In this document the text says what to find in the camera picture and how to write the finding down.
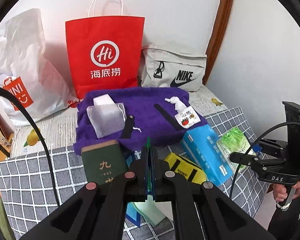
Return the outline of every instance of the hi logo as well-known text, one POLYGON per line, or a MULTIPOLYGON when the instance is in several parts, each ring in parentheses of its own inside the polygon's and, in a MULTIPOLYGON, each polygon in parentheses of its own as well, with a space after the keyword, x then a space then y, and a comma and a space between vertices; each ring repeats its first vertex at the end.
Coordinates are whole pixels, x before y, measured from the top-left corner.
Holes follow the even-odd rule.
POLYGON ((119 47, 113 41, 99 41, 92 47, 90 57, 98 67, 109 67, 119 58, 119 47))
POLYGON ((179 87, 195 80, 195 79, 191 79, 192 75, 193 75, 192 71, 179 70, 178 75, 175 77, 174 80, 172 80, 170 87, 179 87))

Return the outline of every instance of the gray checkered blanket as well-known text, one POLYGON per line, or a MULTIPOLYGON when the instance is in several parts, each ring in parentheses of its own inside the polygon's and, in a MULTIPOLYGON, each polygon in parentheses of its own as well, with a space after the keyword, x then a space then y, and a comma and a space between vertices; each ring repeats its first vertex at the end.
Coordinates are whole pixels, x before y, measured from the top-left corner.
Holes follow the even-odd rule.
MULTIPOLYGON (((206 119, 219 136, 231 127, 238 126, 249 140, 256 139, 239 107, 208 115, 206 119)), ((161 159, 170 152, 187 157, 180 144, 158 148, 161 159)), ((74 153, 73 146, 53 149, 50 154, 59 201, 63 203, 87 183, 82 159, 74 153)), ((136 152, 135 156, 140 158, 140 153, 136 152)), ((232 178, 219 186, 226 195, 229 195, 231 182, 232 178)), ((246 168, 238 174, 233 200, 254 217, 268 186, 268 183, 258 181, 250 168, 246 168)), ((0 162, 0 192, 11 228, 16 239, 19 239, 57 208, 45 152, 0 162)), ((156 227, 152 227, 141 218, 141 227, 138 228, 126 219, 122 239, 172 240, 175 239, 174 225, 165 218, 156 227)))

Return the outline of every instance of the bed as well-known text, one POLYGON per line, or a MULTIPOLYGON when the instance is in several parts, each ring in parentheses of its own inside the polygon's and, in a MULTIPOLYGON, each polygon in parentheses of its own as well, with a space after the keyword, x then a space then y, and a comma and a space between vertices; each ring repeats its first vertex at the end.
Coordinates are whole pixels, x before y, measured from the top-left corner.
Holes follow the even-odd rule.
MULTIPOLYGON (((189 103, 218 135, 226 128, 238 126, 249 140, 256 139, 240 107, 228 109, 204 85, 197 92, 189 93, 189 103)), ((53 114, 37 123, 52 154, 60 203, 64 203, 77 190, 86 184, 82 159, 73 150, 75 142, 77 109, 69 108, 53 114)), ((53 212, 57 205, 52 191, 48 162, 41 144, 24 147, 31 127, 17 128, 11 150, 11 158, 0 162, 0 192, 11 228, 19 239, 33 226, 53 212)), ((165 158, 170 152, 187 157, 180 144, 158 148, 158 155, 165 158)), ((232 179, 219 188, 229 194, 232 179)), ((250 168, 237 177, 233 192, 234 201, 251 217, 254 217, 268 183, 259 182, 250 168)), ((137 227, 126 219, 122 239, 174 239, 173 221, 165 218, 152 227, 141 218, 137 227)))

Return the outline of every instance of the yellow fruit pattern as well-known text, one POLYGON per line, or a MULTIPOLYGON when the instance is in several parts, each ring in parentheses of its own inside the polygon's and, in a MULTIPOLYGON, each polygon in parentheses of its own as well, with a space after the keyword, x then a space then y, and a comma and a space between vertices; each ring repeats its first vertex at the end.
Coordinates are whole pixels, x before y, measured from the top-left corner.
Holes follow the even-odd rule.
POLYGON ((28 146, 28 145, 33 146, 38 141, 39 141, 39 137, 38 137, 37 133, 35 132, 35 130, 32 129, 31 132, 29 133, 29 135, 27 137, 27 141, 23 147, 28 146))

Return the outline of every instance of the red paper bag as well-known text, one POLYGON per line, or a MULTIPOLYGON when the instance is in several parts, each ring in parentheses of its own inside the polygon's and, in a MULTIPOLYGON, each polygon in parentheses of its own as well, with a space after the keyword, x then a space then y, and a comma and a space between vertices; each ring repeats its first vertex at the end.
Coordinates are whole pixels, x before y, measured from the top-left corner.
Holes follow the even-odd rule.
POLYGON ((137 86, 143 17, 100 16, 66 22, 66 44, 79 99, 92 90, 137 86))

